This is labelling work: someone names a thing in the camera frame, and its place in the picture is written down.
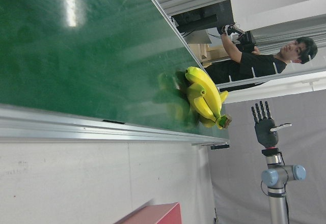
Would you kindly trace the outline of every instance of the red box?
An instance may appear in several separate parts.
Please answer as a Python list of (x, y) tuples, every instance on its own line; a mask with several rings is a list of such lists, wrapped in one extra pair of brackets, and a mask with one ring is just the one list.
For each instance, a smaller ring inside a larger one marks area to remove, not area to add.
[(182, 224), (180, 204), (146, 206), (121, 224)]

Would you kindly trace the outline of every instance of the black hair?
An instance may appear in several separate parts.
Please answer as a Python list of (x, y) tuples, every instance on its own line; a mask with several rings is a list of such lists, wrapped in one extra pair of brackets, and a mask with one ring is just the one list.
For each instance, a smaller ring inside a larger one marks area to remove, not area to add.
[(313, 59), (316, 56), (318, 49), (317, 49), (317, 45), (314, 42), (314, 40), (312, 40), (309, 37), (299, 37), (296, 41), (298, 43), (302, 43), (302, 42), (305, 43), (305, 45), (307, 47), (306, 50), (304, 50), (304, 51), (302, 51), (302, 53), (300, 53), (299, 59), (301, 60), (301, 64), (305, 64), (306, 62), (309, 62), (310, 59)]

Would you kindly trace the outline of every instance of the black cable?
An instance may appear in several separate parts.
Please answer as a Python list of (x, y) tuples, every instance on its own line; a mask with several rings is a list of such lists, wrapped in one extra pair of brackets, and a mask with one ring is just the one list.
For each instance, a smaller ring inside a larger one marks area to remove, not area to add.
[(268, 194), (264, 192), (263, 190), (263, 181), (261, 181), (260, 183), (260, 188), (261, 188), (261, 191), (268, 197)]
[[(284, 192), (286, 192), (286, 184), (287, 184), (287, 182), (288, 182), (288, 180), (289, 180), (289, 173), (288, 173), (287, 170), (284, 169), (282, 166), (281, 166), (281, 168), (282, 168), (283, 170), (285, 170), (285, 172), (286, 172), (286, 176), (287, 176), (286, 182), (284, 183)], [(288, 203), (287, 203), (287, 197), (285, 196), (284, 198), (285, 198), (285, 205), (286, 205), (287, 223), (290, 224), (289, 205), (288, 205)]]
[(193, 33), (196, 29), (194, 29), (192, 32), (189, 32), (187, 35), (183, 36), (183, 37), (186, 37), (188, 35), (190, 35), (191, 33)]
[(212, 35), (212, 34), (210, 34), (210, 33), (207, 33), (207, 34), (210, 35), (210, 36), (212, 36), (212, 37), (216, 37), (216, 38), (221, 39), (221, 37), (219, 37), (219, 36), (215, 36), (215, 35)]

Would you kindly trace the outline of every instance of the white wall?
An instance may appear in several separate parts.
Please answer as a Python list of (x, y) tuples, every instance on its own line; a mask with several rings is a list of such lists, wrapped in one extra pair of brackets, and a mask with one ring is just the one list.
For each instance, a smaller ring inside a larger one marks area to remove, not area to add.
[(231, 0), (244, 31), (326, 13), (326, 0)]

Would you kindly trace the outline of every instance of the black t-shirt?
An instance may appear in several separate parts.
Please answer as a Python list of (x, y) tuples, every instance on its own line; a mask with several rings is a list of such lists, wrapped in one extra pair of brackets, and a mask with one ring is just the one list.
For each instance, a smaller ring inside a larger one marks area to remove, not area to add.
[[(256, 77), (273, 75), (276, 73), (273, 63), (275, 63), (278, 73), (281, 73), (286, 67), (286, 63), (274, 58), (273, 55), (255, 55), (243, 52), (240, 64), (233, 60), (226, 60), (213, 63), (205, 70), (215, 84), (222, 84), (230, 81), (229, 76), (231, 76), (232, 81), (253, 78), (252, 67)], [(236, 86), (220, 89), (220, 91), (234, 91), (253, 86), (256, 85)]]

